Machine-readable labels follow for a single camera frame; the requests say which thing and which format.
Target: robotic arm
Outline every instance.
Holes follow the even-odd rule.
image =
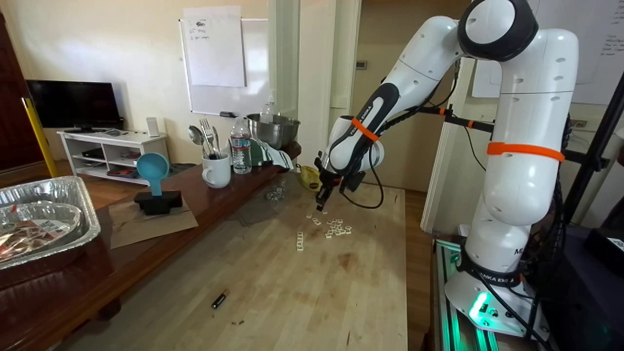
[[[316,160],[322,174],[316,205],[324,209],[336,185],[355,189],[363,172],[382,162],[379,137],[427,102],[462,55],[501,63],[503,80],[484,191],[460,271],[445,295],[478,328],[544,341],[546,322],[517,265],[531,226],[548,213],[564,160],[577,39],[570,31],[538,29],[527,0],[476,0],[458,22],[427,20],[359,115],[336,121]]]

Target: white cabinet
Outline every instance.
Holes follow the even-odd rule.
[[[59,133],[67,160],[76,176],[106,178],[129,184],[148,184],[137,174],[137,158],[146,152],[158,152],[166,158],[166,135],[148,137],[121,133]]]

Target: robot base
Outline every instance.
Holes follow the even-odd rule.
[[[490,293],[496,291],[497,297],[513,308],[525,324],[521,324],[507,308]],[[533,297],[527,293],[525,283],[517,287],[486,287],[476,277],[466,271],[455,273],[445,285],[445,295],[449,302],[462,312],[476,328],[505,334],[515,338],[525,338],[527,322],[531,316]],[[550,332],[542,316],[542,310],[536,310],[535,334],[546,341]]]

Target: aluminum baking tray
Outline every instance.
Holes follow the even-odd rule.
[[[78,207],[80,209],[78,228],[35,252],[0,262],[0,273],[26,263],[41,262],[45,258],[55,258],[59,254],[76,252],[84,244],[92,242],[102,230],[92,197],[88,195],[84,182],[76,176],[51,178],[51,180],[20,184],[14,187],[0,189],[0,207],[37,203],[37,201],[53,201],[59,205],[65,203],[65,205]]]

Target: orange ring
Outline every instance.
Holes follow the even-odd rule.
[[[373,143],[379,141],[379,135],[375,135],[371,129],[367,129],[367,127],[363,125],[363,121],[359,121],[357,117],[351,119],[351,125],[353,125],[359,133],[363,133],[369,141],[373,141]]]
[[[535,145],[505,145],[505,143],[490,143],[488,145],[490,156],[501,156],[501,154],[535,154],[544,158],[554,158],[558,162],[564,162],[566,156],[554,148],[535,146]]]

